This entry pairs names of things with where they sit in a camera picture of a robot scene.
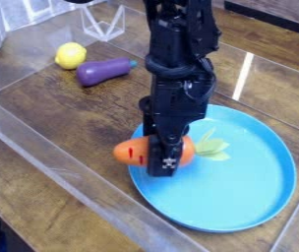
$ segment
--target orange carrot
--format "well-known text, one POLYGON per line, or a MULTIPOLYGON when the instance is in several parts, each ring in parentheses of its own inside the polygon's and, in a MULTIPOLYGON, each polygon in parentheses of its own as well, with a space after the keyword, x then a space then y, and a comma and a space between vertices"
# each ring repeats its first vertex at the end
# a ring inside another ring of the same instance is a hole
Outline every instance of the orange carrot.
MULTIPOLYGON (((188 136, 182 137, 184 148, 180 159, 180 165, 191 162, 193 157, 193 143, 188 136)), ((114 146, 112 151, 117 161, 134 166, 146 166, 148 162, 148 136, 133 138, 114 146)))
MULTIPOLYGON (((212 160, 225 160, 229 156, 221 152, 227 147, 221 139, 209 139, 213 133, 209 130, 200 141, 193 144, 189 136, 182 137, 182 155, 180 159, 180 166, 187 165, 195 155, 212 160)), ((134 166, 146 166, 148 163, 148 136, 133 138, 114 146, 112 151, 113 157, 117 161, 134 166)))

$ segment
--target plastic toy food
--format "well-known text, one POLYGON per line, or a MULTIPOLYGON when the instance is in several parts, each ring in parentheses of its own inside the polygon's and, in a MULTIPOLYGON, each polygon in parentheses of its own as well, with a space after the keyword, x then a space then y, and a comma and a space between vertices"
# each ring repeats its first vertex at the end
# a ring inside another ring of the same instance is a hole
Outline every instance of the plastic toy food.
MULTIPOLYGON (((180 166, 187 165, 195 155, 212 160, 225 160, 229 156, 223 152, 228 147, 221 139, 208 139, 213 133, 209 130, 200 141, 193 144, 189 136, 182 137, 184 149, 180 159, 180 166)), ((133 138, 114 146, 112 151, 113 157, 121 163, 144 167, 148 162, 148 136, 133 138)))
POLYGON ((82 87, 90 87, 116 76, 125 75, 136 66, 136 61, 116 58, 106 61, 89 61, 77 68, 77 79, 82 87))
POLYGON ((63 43, 55 52, 54 62, 66 70, 73 70, 85 61, 86 49, 74 42, 63 43))

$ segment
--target purple eggplant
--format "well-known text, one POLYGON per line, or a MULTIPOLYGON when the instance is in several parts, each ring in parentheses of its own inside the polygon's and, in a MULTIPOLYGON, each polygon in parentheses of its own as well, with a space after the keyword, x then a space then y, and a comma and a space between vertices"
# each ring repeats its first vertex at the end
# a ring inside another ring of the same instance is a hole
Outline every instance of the purple eggplant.
POLYGON ((134 66, 136 61, 124 57, 106 61, 88 61, 77 67, 77 80, 86 88, 116 76, 128 74, 134 66))

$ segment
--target toy lemon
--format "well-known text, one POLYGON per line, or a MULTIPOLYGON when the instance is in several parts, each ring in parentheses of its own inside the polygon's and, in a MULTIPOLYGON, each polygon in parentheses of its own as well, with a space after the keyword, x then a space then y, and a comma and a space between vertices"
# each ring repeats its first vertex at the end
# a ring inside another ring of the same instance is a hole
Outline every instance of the toy lemon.
POLYGON ((86 49, 74 42, 63 43, 55 52, 54 62, 66 70, 76 69, 85 61, 86 49))

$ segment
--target blue plate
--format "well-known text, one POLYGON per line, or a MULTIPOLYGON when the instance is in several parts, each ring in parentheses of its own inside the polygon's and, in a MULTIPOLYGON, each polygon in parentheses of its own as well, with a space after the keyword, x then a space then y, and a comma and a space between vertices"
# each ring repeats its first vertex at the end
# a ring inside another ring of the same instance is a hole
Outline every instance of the blue plate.
MULTIPOLYGON (((150 177, 130 166, 134 186, 153 208, 172 221, 201 231, 231 232, 268 221, 295 188, 295 164, 280 138, 253 117, 208 105, 207 118, 189 124, 196 142, 215 128, 231 156, 223 161, 195 157, 173 177, 150 177)), ((141 125, 132 138, 141 136, 141 125)))

